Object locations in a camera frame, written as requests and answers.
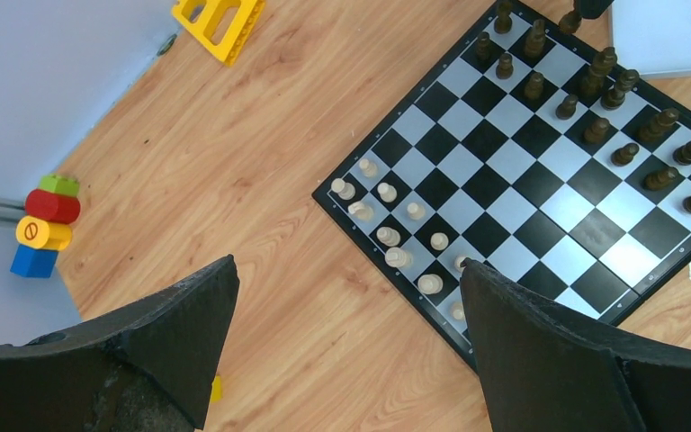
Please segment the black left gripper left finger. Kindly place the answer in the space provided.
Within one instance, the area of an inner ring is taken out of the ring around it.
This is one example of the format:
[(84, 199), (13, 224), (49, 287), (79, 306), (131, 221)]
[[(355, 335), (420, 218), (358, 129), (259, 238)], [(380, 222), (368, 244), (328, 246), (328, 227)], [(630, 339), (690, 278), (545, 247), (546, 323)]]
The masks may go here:
[(0, 431), (195, 431), (237, 299), (233, 256), (23, 346), (0, 345)]

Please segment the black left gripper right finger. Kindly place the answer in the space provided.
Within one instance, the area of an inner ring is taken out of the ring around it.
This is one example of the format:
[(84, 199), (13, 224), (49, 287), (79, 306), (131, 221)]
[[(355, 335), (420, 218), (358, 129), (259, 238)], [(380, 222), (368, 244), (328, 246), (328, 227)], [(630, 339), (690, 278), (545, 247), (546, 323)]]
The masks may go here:
[(481, 262), (461, 278), (496, 431), (691, 431), (691, 350), (591, 319)]

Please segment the brown pawn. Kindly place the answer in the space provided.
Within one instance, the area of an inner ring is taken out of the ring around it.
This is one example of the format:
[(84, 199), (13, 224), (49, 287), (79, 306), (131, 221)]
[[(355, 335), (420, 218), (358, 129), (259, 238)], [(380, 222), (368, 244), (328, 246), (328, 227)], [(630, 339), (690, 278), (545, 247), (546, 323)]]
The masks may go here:
[(679, 172), (673, 166), (665, 166), (644, 177), (643, 185), (647, 190), (659, 191), (669, 187), (677, 178)]

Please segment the black white chess board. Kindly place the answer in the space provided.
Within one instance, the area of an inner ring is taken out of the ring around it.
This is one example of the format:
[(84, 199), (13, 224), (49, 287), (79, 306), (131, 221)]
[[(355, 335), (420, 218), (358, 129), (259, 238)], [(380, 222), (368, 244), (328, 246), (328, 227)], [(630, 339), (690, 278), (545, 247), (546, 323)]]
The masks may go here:
[[(453, 310), (461, 257), (612, 325), (691, 262), (691, 111), (639, 81), (619, 108), (580, 96), (562, 120), (596, 51), (547, 22), (530, 58), (540, 14), (514, 2), (506, 33), (496, 15), (490, 7), (313, 194), (469, 365)], [(663, 167), (678, 178), (647, 190)], [(352, 200), (330, 191), (335, 178), (354, 185)]]

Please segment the brown chess piece crossed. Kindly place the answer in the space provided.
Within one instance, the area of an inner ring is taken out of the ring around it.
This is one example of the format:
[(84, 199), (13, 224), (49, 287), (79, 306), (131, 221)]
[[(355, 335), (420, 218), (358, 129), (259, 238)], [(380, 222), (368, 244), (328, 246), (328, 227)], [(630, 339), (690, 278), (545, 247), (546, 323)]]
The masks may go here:
[(579, 95), (590, 97), (596, 95), (613, 67), (617, 64), (617, 55), (613, 46), (599, 51), (593, 58), (579, 84)]

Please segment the brown chess piece long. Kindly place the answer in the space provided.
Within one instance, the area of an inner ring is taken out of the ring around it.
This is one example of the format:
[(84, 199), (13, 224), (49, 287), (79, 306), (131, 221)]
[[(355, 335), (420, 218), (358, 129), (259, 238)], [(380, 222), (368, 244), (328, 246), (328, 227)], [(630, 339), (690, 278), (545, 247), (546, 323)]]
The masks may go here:
[(602, 96), (601, 106), (608, 111), (619, 108), (624, 103), (626, 94), (634, 88), (639, 79), (640, 74), (636, 69), (623, 71), (614, 85)]

